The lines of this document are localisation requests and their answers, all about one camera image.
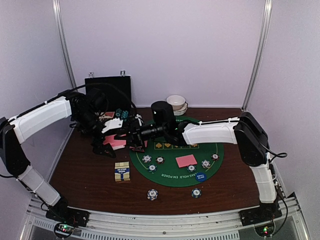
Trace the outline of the red-backed card deck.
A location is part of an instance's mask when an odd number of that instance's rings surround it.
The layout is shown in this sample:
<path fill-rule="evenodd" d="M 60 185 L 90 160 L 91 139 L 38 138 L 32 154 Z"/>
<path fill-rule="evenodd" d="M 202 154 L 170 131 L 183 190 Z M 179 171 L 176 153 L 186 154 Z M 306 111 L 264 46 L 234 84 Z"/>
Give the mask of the red-backed card deck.
<path fill-rule="evenodd" d="M 113 150 L 119 150 L 126 147 L 126 140 L 115 139 L 114 135 L 106 136 L 103 142 L 103 145 L 106 146 L 110 144 Z"/>

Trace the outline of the red black all-in triangle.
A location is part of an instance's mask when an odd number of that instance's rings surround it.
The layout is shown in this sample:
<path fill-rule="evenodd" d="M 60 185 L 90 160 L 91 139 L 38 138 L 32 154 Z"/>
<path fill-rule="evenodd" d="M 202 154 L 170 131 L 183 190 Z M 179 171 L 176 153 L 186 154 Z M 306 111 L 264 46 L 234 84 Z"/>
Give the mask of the red black all-in triangle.
<path fill-rule="evenodd" d="M 130 147 L 129 149 L 131 151 L 133 151 L 133 152 L 138 152 L 138 153 L 144 153 L 145 152 L 145 149 L 141 148 L 141 147 Z"/>

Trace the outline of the blue tan ten chip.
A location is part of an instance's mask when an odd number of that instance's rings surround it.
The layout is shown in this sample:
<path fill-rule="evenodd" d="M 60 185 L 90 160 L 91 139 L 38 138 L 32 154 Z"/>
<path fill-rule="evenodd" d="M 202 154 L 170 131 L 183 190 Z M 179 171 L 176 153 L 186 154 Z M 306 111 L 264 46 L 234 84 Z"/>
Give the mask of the blue tan ten chip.
<path fill-rule="evenodd" d="M 142 157 L 143 163 L 150 163 L 152 161 L 152 157 L 149 154 L 146 154 Z"/>

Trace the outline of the brown black chip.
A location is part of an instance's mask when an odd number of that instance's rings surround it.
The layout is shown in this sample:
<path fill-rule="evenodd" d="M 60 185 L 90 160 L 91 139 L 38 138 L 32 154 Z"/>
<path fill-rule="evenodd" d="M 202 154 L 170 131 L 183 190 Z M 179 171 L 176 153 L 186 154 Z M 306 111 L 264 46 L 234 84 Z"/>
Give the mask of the brown black chip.
<path fill-rule="evenodd" d="M 162 156 L 159 156 L 159 157 L 157 157 L 157 158 L 155 159 L 155 162 L 156 162 L 157 164 L 163 164 L 163 163 L 165 162 L 165 158 L 162 157 Z"/>
<path fill-rule="evenodd" d="M 213 153 L 210 157 L 213 161 L 218 161 L 220 159 L 220 156 L 216 153 Z"/>

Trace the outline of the red card bottom player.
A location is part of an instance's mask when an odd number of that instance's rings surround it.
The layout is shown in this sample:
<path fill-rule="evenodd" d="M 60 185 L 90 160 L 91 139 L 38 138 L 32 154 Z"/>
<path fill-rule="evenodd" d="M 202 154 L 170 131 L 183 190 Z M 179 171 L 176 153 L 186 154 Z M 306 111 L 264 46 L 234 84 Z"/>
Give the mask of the red card bottom player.
<path fill-rule="evenodd" d="M 176 157 L 176 163 L 179 168 L 188 167 L 190 165 L 197 165 L 197 160 L 193 154 Z"/>

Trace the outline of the green blue chip bottom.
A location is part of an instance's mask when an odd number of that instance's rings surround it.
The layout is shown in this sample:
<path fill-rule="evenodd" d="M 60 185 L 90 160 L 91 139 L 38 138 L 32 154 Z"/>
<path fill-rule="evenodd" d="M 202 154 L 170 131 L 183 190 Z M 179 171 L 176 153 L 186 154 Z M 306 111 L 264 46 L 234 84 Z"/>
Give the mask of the green blue chip bottom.
<path fill-rule="evenodd" d="M 188 165 L 186 169 L 189 173 L 194 173 L 197 170 L 195 165 Z"/>

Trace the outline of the blue small blind button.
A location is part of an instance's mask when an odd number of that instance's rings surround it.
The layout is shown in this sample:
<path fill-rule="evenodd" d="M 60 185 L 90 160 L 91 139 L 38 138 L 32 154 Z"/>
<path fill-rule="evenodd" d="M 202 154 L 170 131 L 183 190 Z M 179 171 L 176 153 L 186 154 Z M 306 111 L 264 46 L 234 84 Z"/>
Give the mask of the blue small blind button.
<path fill-rule="evenodd" d="M 198 172 L 196 175 L 195 175 L 195 179 L 198 181 L 198 182 L 204 182 L 207 180 L 207 175 L 204 173 L 204 172 Z"/>

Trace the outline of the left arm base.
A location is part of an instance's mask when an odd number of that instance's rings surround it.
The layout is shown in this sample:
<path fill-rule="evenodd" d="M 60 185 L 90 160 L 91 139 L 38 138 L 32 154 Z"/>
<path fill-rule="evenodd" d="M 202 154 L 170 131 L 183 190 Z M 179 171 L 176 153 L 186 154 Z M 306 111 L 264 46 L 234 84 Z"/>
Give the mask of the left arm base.
<path fill-rule="evenodd" d="M 62 213 L 53 213 L 51 210 L 48 210 L 45 214 L 47 219 L 66 223 L 73 227 L 86 227 L 89 221 L 89 216 L 90 213 L 88 211 L 74 208 L 68 208 L 65 215 Z"/>

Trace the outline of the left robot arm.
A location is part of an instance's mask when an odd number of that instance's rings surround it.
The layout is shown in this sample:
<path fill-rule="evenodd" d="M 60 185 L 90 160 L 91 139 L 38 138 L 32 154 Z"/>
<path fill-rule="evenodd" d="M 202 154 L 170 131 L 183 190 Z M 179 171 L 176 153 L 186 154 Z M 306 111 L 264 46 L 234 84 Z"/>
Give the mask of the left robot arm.
<path fill-rule="evenodd" d="M 61 222 L 72 218 L 67 200 L 32 167 L 21 144 L 47 126 L 70 117 L 81 130 L 92 134 L 95 154 L 114 158 L 111 145 L 104 144 L 105 125 L 98 117 L 108 104 L 106 95 L 99 89 L 93 88 L 87 94 L 66 90 L 20 115 L 0 120 L 0 158 L 9 177 L 37 195 Z"/>

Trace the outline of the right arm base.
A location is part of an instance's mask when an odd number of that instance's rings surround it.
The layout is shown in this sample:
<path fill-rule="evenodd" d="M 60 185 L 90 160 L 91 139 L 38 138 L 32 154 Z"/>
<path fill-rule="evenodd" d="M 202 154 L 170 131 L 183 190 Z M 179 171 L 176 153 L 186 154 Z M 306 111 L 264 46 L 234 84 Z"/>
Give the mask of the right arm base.
<path fill-rule="evenodd" d="M 274 218 L 281 217 L 282 211 L 277 208 L 264 208 L 262 206 L 241 210 L 239 217 L 242 226 L 256 225 L 263 222 L 272 221 Z"/>

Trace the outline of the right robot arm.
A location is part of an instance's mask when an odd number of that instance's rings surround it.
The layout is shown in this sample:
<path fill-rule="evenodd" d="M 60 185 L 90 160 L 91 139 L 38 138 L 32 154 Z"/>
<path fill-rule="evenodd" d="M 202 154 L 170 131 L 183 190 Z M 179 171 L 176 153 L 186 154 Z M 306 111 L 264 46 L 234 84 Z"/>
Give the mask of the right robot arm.
<path fill-rule="evenodd" d="M 242 161 L 250 167 L 259 192 L 256 216 L 268 220 L 278 208 L 278 193 L 272 160 L 276 156 L 269 149 L 268 135 L 249 112 L 239 117 L 216 121 L 178 121 L 173 107 L 165 101 L 151 105 L 153 122 L 143 123 L 141 117 L 128 122 L 127 143 L 144 147 L 145 141 L 163 137 L 167 143 L 187 146 L 207 143 L 228 143 L 238 146 Z"/>

